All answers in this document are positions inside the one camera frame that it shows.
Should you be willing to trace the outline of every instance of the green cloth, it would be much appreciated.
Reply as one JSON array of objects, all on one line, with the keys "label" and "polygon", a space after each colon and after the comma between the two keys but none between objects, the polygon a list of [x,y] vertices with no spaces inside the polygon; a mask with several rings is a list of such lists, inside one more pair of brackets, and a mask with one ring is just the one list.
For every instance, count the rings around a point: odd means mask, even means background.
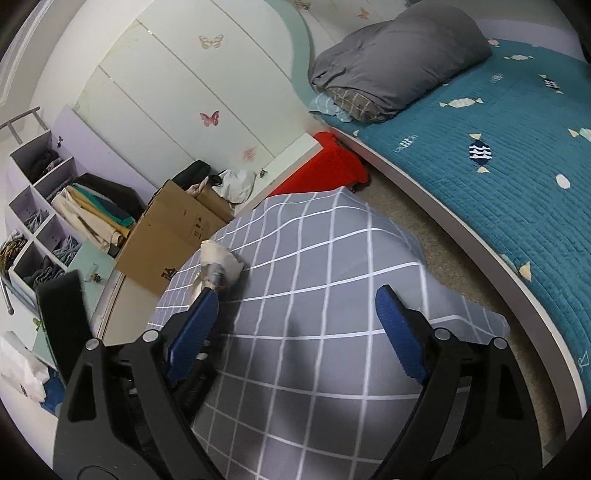
[{"label": "green cloth", "polygon": [[76,186],[76,185],[72,185],[73,188],[76,189],[77,192],[79,192],[80,194],[84,195],[84,197],[90,202],[92,203],[92,205],[94,205],[96,207],[96,209],[100,212],[103,213],[104,215],[106,215],[107,217],[109,217],[111,220],[113,220],[115,223],[117,223],[118,225],[124,226],[124,227],[129,227],[131,225],[134,224],[135,220],[131,217],[127,217],[127,218],[118,218],[115,215],[113,215],[112,213],[110,213],[107,209],[105,209],[105,207],[103,206],[103,204],[101,204],[101,202],[99,202],[95,196],[89,192],[87,192],[85,189],[81,189],[80,187]]}]

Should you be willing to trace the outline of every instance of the cardboard box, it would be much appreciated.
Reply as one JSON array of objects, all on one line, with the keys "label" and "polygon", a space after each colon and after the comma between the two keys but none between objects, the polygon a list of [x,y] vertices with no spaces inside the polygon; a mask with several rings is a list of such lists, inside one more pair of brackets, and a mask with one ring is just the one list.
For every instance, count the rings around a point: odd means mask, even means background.
[{"label": "cardboard box", "polygon": [[116,268],[143,288],[162,295],[201,242],[227,224],[169,180],[129,235],[117,256]]},{"label": "cardboard box", "polygon": [[224,222],[230,223],[234,220],[234,210],[228,201],[215,193],[209,185],[201,191],[197,197],[197,201],[215,213]]}]

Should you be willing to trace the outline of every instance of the blue gripper pad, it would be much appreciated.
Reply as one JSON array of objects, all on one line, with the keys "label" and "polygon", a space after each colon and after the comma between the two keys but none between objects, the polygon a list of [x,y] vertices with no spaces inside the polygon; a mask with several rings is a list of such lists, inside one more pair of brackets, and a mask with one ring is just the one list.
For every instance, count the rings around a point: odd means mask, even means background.
[{"label": "blue gripper pad", "polygon": [[423,346],[413,335],[401,306],[398,299],[392,298],[387,286],[376,292],[375,310],[400,364],[409,377],[422,385],[428,376],[423,362]]},{"label": "blue gripper pad", "polygon": [[189,309],[187,321],[168,349],[166,376],[171,383],[189,376],[216,319],[217,294],[213,290],[203,290]]}]

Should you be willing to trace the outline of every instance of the red cloth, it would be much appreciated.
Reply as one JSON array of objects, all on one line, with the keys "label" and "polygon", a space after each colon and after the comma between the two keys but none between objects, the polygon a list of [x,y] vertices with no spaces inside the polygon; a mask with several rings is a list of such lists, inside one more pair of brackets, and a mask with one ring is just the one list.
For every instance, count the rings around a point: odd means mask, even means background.
[{"label": "red cloth", "polygon": [[328,192],[338,187],[367,183],[368,173],[359,157],[341,147],[333,134],[320,132],[314,138],[322,145],[322,152],[303,165],[270,196],[284,193]]}]

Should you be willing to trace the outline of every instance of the metal screw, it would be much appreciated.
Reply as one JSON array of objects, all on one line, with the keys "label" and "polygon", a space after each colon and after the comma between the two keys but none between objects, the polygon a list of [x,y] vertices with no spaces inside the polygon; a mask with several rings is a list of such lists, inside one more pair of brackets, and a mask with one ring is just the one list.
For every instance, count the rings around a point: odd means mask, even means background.
[{"label": "metal screw", "polygon": [[142,339],[146,343],[151,343],[155,342],[159,336],[160,334],[158,330],[148,330],[147,332],[144,332],[144,334],[142,335]]},{"label": "metal screw", "polygon": [[492,341],[492,344],[496,346],[499,350],[504,350],[507,348],[507,341],[504,338],[497,337]]},{"label": "metal screw", "polygon": [[100,341],[96,338],[91,338],[86,342],[86,349],[87,350],[94,350],[96,347],[100,345]]},{"label": "metal screw", "polygon": [[438,328],[437,330],[435,330],[435,338],[438,340],[449,340],[452,337],[452,334],[449,332],[449,330],[446,330],[445,328]]}]

